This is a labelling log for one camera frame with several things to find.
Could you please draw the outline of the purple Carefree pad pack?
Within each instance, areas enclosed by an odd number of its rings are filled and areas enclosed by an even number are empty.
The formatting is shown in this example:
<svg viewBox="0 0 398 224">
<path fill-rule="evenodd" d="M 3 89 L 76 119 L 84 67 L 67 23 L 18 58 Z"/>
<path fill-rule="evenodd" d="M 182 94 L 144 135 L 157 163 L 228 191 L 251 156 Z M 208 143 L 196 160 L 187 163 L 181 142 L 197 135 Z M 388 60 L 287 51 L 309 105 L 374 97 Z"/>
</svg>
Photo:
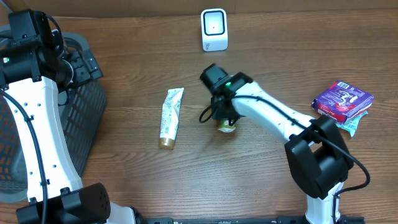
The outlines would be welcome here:
<svg viewBox="0 0 398 224">
<path fill-rule="evenodd" d="M 320 114 L 331 117 L 338 124 L 345 124 L 370 108 L 373 99 L 374 95 L 337 80 L 315 97 L 312 108 Z"/>
</svg>

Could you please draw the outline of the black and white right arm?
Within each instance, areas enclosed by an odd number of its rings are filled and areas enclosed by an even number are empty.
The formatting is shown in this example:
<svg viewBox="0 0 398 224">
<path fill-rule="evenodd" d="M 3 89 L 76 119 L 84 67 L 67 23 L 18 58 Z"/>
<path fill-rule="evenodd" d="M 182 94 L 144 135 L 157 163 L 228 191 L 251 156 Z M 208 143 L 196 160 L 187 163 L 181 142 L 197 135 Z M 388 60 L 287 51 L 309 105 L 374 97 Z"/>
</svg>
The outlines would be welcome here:
<svg viewBox="0 0 398 224">
<path fill-rule="evenodd" d="M 340 223 L 337 193 L 353 160 L 335 122 L 289 108 L 242 72 L 231 76 L 212 64 L 200 80 L 211 93 L 210 118 L 233 127 L 247 117 L 282 142 L 291 176 L 307 196 L 305 222 Z"/>
</svg>

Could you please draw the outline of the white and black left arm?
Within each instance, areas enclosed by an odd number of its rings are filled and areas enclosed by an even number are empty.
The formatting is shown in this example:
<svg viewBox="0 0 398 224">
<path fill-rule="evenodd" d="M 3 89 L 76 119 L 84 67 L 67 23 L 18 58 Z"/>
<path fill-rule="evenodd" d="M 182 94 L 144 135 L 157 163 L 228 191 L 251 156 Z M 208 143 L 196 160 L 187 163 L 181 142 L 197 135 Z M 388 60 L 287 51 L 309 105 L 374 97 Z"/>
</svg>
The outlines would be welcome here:
<svg viewBox="0 0 398 224">
<path fill-rule="evenodd" d="M 69 155 L 58 95 L 102 77 L 87 41 L 63 34 L 53 17 L 26 9 L 8 16 L 1 94 L 13 112 L 27 170 L 28 206 L 19 223 L 137 223 L 103 184 L 84 186 Z"/>
</svg>

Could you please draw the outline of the white barcode scanner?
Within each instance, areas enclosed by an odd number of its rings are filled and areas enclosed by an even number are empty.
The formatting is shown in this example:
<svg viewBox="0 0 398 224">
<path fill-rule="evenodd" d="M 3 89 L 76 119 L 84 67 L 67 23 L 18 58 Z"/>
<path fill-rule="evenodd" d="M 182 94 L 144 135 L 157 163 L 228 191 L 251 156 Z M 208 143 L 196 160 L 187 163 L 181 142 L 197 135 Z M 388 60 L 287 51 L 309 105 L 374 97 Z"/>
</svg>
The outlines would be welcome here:
<svg viewBox="0 0 398 224">
<path fill-rule="evenodd" d="M 205 52 L 223 51 L 228 48 L 228 23 L 222 8 L 205 9 L 201 12 L 201 39 Z"/>
</svg>

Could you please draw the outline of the green and yellow juice carton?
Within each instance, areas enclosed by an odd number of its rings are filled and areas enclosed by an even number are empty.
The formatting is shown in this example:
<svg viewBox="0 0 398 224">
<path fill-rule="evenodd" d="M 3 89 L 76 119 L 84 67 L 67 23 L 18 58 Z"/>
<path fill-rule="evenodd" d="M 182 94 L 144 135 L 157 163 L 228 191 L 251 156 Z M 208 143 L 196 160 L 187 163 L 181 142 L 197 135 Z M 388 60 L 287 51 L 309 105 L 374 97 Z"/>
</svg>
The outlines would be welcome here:
<svg viewBox="0 0 398 224">
<path fill-rule="evenodd" d="M 232 133 L 235 129 L 235 125 L 230 125 L 228 119 L 224 119 L 219 122 L 218 130 L 222 133 Z"/>
</svg>

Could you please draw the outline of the black rail at table edge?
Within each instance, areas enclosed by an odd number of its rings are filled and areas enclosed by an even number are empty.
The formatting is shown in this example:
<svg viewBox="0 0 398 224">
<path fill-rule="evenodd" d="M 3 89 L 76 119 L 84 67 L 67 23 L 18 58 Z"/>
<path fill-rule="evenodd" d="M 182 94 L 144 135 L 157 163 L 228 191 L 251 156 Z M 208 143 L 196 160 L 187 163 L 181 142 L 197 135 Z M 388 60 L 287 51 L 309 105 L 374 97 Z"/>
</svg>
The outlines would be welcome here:
<svg viewBox="0 0 398 224">
<path fill-rule="evenodd" d="M 244 219 L 185 219 L 148 218 L 148 224 L 305 224 L 308 223 L 304 216 L 287 216 L 277 218 L 244 218 Z"/>
</svg>

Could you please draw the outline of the teal snack packet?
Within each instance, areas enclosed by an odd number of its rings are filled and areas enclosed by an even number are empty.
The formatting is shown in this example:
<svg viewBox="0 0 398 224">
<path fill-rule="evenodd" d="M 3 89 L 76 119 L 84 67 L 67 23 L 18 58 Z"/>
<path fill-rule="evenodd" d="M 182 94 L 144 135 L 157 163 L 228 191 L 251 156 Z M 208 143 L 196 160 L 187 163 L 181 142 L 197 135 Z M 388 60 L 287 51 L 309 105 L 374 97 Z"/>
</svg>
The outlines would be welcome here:
<svg viewBox="0 0 398 224">
<path fill-rule="evenodd" d="M 361 114 L 355 116 L 354 118 L 350 119 L 349 121 L 346 121 L 344 124 L 337 124 L 337 126 L 347 132 L 349 132 L 349 135 L 353 137 L 355 135 L 355 132 L 358 129 L 359 121 L 363 116 L 366 116 L 368 114 L 367 111 L 363 111 Z"/>
</svg>

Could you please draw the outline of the white and gold tube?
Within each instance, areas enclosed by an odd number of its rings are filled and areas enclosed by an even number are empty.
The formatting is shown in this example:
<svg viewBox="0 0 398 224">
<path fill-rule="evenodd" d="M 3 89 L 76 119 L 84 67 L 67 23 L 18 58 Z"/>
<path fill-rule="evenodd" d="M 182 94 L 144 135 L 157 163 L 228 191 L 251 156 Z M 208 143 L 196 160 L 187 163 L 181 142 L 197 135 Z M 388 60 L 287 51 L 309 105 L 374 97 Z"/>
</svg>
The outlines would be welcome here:
<svg viewBox="0 0 398 224">
<path fill-rule="evenodd" d="M 169 89 L 162 105 L 159 148 L 173 150 L 179 125 L 184 88 Z"/>
</svg>

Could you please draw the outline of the grey plastic mesh basket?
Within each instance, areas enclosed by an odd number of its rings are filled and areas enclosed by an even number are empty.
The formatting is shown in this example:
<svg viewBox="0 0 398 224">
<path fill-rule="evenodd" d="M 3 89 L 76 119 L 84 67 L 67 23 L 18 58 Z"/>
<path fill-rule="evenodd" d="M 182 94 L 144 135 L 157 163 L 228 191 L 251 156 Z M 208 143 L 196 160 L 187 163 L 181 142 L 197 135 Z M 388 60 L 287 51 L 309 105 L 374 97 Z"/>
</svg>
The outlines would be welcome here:
<svg viewBox="0 0 398 224">
<path fill-rule="evenodd" d="M 72 163 L 81 177 L 100 125 L 106 95 L 98 80 L 70 90 L 70 101 L 59 107 Z M 27 198 L 27 172 L 14 117 L 1 98 L 1 202 Z"/>
</svg>

